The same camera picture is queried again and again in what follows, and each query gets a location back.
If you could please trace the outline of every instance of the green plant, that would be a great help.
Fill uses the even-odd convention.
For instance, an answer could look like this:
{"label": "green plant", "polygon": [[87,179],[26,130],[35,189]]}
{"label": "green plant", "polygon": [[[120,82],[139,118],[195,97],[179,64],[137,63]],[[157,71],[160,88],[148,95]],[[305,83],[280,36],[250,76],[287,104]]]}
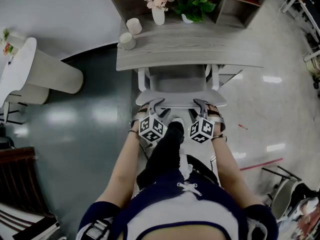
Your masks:
{"label": "green plant", "polygon": [[2,37],[0,37],[0,45],[2,45],[2,43],[7,40],[9,34],[10,34],[9,30],[5,28],[2,32]]}
{"label": "green plant", "polygon": [[211,13],[216,5],[208,0],[177,0],[178,5],[173,10],[181,15],[184,14],[190,21],[203,22],[205,13]]}

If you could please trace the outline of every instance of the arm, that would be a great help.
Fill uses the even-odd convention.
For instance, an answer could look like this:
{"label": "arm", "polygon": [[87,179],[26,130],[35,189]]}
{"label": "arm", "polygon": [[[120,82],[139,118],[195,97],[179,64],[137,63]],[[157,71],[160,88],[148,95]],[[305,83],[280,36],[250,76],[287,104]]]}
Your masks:
{"label": "arm", "polygon": [[[139,121],[134,122],[132,129],[139,131]],[[130,201],[137,174],[139,144],[138,134],[129,132],[113,168],[108,186],[96,202],[109,202],[123,208]]]}
{"label": "arm", "polygon": [[[209,108],[210,110],[218,111],[213,106],[210,106]],[[215,123],[213,135],[221,135],[220,123]],[[221,186],[233,197],[235,202],[242,209],[252,205],[263,205],[259,198],[245,183],[237,162],[224,138],[214,138],[212,140],[212,144],[215,152],[216,166]]]}

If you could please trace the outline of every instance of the flower vase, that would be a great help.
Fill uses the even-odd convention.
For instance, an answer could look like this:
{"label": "flower vase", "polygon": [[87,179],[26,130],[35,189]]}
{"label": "flower vase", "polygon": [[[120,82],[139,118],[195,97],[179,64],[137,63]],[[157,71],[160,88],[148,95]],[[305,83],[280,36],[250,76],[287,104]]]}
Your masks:
{"label": "flower vase", "polygon": [[18,49],[21,49],[25,44],[24,39],[13,36],[13,35],[9,35],[6,39],[6,42],[12,45],[14,48],[18,48]]}
{"label": "flower vase", "polygon": [[165,10],[164,9],[158,9],[158,8],[152,8],[152,17],[157,25],[163,25],[165,23]]}

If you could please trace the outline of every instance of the wrist strap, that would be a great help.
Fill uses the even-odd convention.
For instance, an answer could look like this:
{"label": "wrist strap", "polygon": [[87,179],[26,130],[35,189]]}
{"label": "wrist strap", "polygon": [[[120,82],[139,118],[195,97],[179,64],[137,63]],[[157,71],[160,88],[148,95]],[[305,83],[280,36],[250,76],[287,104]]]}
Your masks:
{"label": "wrist strap", "polygon": [[128,131],[128,133],[135,133],[135,134],[138,134],[139,135],[139,132],[137,131],[137,130],[132,130],[132,129],[130,129],[129,131]]}
{"label": "wrist strap", "polygon": [[225,139],[224,139],[225,142],[227,142],[227,140],[228,140],[227,136],[224,136],[223,134],[218,135],[218,136],[214,136],[211,140],[213,141],[214,139],[217,139],[217,138],[225,138]]}

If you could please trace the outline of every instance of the cable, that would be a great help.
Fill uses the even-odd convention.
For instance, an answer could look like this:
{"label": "cable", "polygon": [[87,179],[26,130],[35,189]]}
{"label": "cable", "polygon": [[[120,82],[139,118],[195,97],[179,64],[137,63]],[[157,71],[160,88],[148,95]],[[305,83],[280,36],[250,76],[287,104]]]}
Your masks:
{"label": "cable", "polygon": [[282,9],[282,7],[285,5],[285,3],[286,3],[287,1],[288,1],[288,0],[285,0],[284,3],[281,5],[281,7],[280,7],[280,9],[279,9],[279,11],[278,11],[278,14],[276,15],[276,18],[275,18],[274,22],[277,20],[277,18],[278,18],[278,16],[279,16],[279,13],[280,13],[280,11],[281,11],[281,9]]}
{"label": "cable", "polygon": [[211,171],[214,172],[214,167],[212,165],[212,162],[216,160],[216,156],[212,157],[210,160],[210,165],[211,165]]}

